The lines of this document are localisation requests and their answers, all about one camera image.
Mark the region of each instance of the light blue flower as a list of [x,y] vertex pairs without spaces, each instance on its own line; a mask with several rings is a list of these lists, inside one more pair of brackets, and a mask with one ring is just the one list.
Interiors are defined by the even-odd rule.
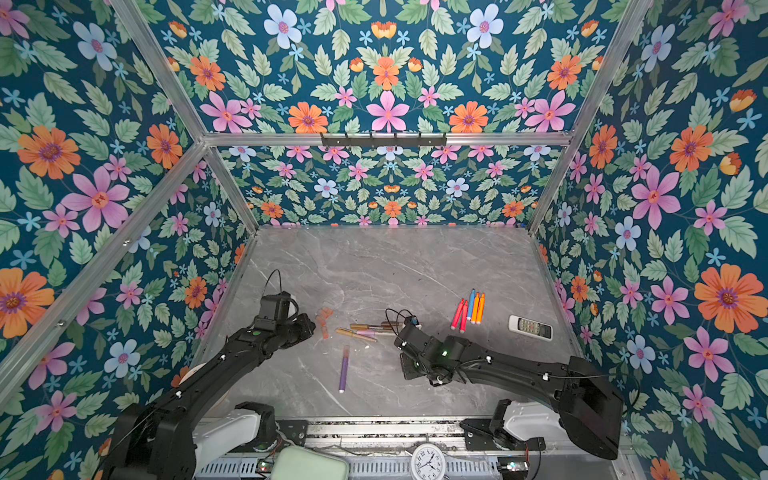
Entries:
[[26,253],[22,253],[21,250],[13,250],[13,256],[16,257],[16,260],[13,260],[11,262],[11,266],[17,266],[19,265],[22,270],[26,270],[27,266],[29,266],[30,263],[37,263],[38,261],[32,258],[32,255],[35,252],[32,250],[28,250]]
[[720,249],[717,247],[714,247],[712,252],[707,252],[705,255],[710,259],[710,261],[707,262],[708,265],[714,263],[715,265],[720,266],[720,262],[725,260],[725,255],[720,255]]
[[19,104],[23,104],[23,103],[26,102],[26,100],[24,98],[21,98],[21,97],[18,96],[19,93],[21,93],[18,90],[10,91],[7,88],[3,87],[2,88],[2,92],[4,94],[8,95],[7,97],[3,98],[2,100],[5,103],[7,103],[7,104],[13,103],[13,106],[16,107],[16,108],[18,108]]
[[19,225],[26,225],[24,230],[27,230],[28,232],[31,232],[33,228],[40,228],[40,224],[38,223],[40,221],[40,217],[33,217],[31,212],[27,212],[26,217],[19,218],[16,220],[16,223]]
[[373,39],[371,38],[371,32],[370,31],[363,31],[360,30],[360,39],[359,39],[364,45],[368,45],[369,43],[373,42]]
[[746,117],[739,118],[736,120],[736,123],[741,124],[741,127],[739,127],[739,131],[742,131],[743,129],[749,127],[750,129],[755,128],[755,120],[759,120],[763,118],[763,114],[757,114],[753,115],[755,113],[754,108],[750,108],[746,111]]

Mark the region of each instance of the small blue flower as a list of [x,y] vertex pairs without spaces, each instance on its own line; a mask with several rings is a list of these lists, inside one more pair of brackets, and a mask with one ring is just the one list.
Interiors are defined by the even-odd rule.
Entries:
[[16,260],[13,260],[11,262],[11,266],[17,266],[19,265],[22,270],[26,270],[27,266],[29,266],[30,263],[37,263],[38,261],[32,258],[32,255],[35,252],[32,250],[28,250],[26,253],[22,253],[21,250],[13,250],[13,256],[16,257]]
[[117,377],[114,376],[114,372],[110,373],[109,375],[105,375],[101,378],[104,380],[104,385],[101,387],[102,390],[109,390],[112,388],[112,384],[117,382]]
[[83,356],[80,355],[76,360],[72,360],[69,363],[71,367],[71,373],[80,373],[83,371],[83,366],[88,363],[87,360],[83,360]]
[[720,249],[717,247],[714,247],[712,252],[707,252],[705,255],[710,259],[710,261],[707,262],[708,265],[714,263],[715,265],[720,266],[720,262],[725,260],[725,255],[720,255]]
[[26,225],[24,230],[31,232],[33,228],[40,228],[40,224],[38,223],[39,221],[40,217],[33,217],[30,212],[27,212],[27,216],[24,218],[19,218],[16,220],[16,223],[19,225]]
[[19,104],[23,104],[23,103],[26,102],[26,100],[24,98],[21,98],[21,97],[18,96],[19,93],[21,93],[18,90],[10,91],[7,88],[3,87],[2,88],[2,92],[4,94],[8,95],[7,97],[3,98],[2,100],[5,103],[7,103],[7,104],[13,103],[13,106],[16,107],[16,108],[18,108]]
[[360,41],[364,45],[368,45],[369,43],[372,43],[373,39],[371,38],[371,32],[360,30]]
[[763,114],[753,115],[754,113],[755,113],[755,109],[750,108],[749,110],[746,111],[746,117],[739,118],[738,120],[736,120],[736,123],[741,124],[741,127],[739,127],[739,131],[742,131],[747,127],[749,127],[750,130],[752,128],[755,128],[755,120],[759,120],[763,118]]

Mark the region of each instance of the clock face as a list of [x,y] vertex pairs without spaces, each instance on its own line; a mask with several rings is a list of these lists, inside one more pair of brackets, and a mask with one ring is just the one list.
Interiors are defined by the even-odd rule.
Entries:
[[411,473],[416,480],[442,480],[445,477],[445,456],[434,445],[420,445],[411,457]]

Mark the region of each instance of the marker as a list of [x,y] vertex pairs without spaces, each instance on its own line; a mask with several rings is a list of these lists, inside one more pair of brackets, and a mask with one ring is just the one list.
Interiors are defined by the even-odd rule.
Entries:
[[480,294],[475,294],[475,306],[472,308],[472,323],[479,323],[477,321],[478,318],[478,309],[480,308]]
[[451,323],[451,330],[456,330],[458,326],[458,317],[462,314],[462,308],[464,307],[464,299],[458,303],[456,307],[456,313],[453,314],[453,323]]
[[469,305],[469,302],[467,300],[464,300],[464,306],[462,307],[462,314],[460,315],[460,317],[462,318],[462,325],[458,329],[460,333],[464,333],[464,331],[467,330],[467,305]]
[[478,312],[478,323],[482,323],[482,314],[485,312],[485,294],[480,297],[480,311]]
[[469,296],[469,309],[467,310],[467,313],[469,316],[467,317],[467,320],[474,323],[475,317],[472,315],[472,311],[475,308],[475,289],[472,289],[472,295]]

